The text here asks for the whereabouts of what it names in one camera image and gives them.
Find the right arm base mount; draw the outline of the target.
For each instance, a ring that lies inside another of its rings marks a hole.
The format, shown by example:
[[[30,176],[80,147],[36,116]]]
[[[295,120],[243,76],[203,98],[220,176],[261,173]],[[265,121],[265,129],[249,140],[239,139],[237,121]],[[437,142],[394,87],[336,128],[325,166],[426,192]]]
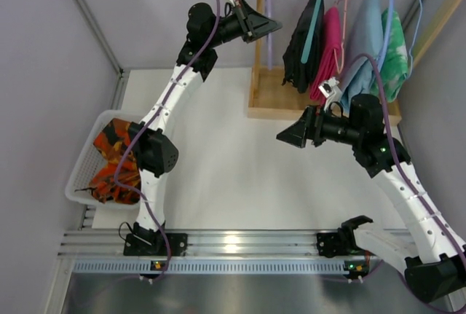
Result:
[[[321,232],[316,234],[317,251],[320,256],[333,258],[335,256],[358,255],[362,249],[355,244],[354,237],[344,232]]]

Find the orange camouflage trousers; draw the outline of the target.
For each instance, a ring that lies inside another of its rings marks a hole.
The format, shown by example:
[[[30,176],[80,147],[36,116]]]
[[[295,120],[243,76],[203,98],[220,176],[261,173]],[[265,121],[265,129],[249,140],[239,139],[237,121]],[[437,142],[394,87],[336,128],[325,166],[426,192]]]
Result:
[[[135,205],[140,201],[139,194],[114,182],[117,166],[131,142],[128,133],[130,124],[131,122],[123,119],[113,118],[93,141],[93,146],[105,160],[105,165],[80,191],[89,192],[99,203]]]

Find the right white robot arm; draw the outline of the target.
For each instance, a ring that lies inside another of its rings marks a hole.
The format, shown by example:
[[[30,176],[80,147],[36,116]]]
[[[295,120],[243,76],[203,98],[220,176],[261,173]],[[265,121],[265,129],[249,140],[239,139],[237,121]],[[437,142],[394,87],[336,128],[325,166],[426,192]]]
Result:
[[[308,142],[315,147],[326,141],[349,145],[413,240],[406,243],[377,227],[373,219],[357,216],[341,223],[333,233],[335,242],[318,235],[320,255],[331,258],[367,251],[395,268],[411,293],[426,304],[465,287],[465,241],[422,186],[408,152],[393,138],[384,105],[376,96],[355,96],[348,116],[308,106],[276,139],[300,149]]]

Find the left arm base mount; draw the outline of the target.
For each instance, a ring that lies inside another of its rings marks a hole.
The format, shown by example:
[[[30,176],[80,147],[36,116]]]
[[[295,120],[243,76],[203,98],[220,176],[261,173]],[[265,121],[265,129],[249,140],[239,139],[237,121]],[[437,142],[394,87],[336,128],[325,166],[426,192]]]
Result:
[[[188,246],[186,233],[167,233],[168,243],[160,233],[149,239],[140,235],[128,234],[125,240],[123,254],[125,256],[183,256]]]

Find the lilac plastic hanger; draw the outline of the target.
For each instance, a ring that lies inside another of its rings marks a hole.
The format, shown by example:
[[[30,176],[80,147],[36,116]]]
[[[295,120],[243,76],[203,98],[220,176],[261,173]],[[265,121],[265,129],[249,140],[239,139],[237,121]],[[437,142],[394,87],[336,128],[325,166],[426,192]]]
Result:
[[[272,17],[272,0],[265,0],[265,13],[268,18]],[[271,71],[273,67],[272,45],[272,35],[268,34],[266,37],[266,65],[269,71]]]

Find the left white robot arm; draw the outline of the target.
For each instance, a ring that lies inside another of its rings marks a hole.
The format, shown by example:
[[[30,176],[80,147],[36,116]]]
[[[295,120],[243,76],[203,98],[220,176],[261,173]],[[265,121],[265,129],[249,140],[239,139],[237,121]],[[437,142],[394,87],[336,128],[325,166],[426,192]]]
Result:
[[[216,15],[204,2],[189,9],[186,41],[167,87],[148,114],[129,127],[131,151],[141,177],[141,206],[134,236],[146,243],[162,237],[167,176],[179,155],[171,133],[176,117],[212,71],[218,59],[215,48],[236,38],[251,43],[281,27],[245,0],[236,0],[226,17]]]

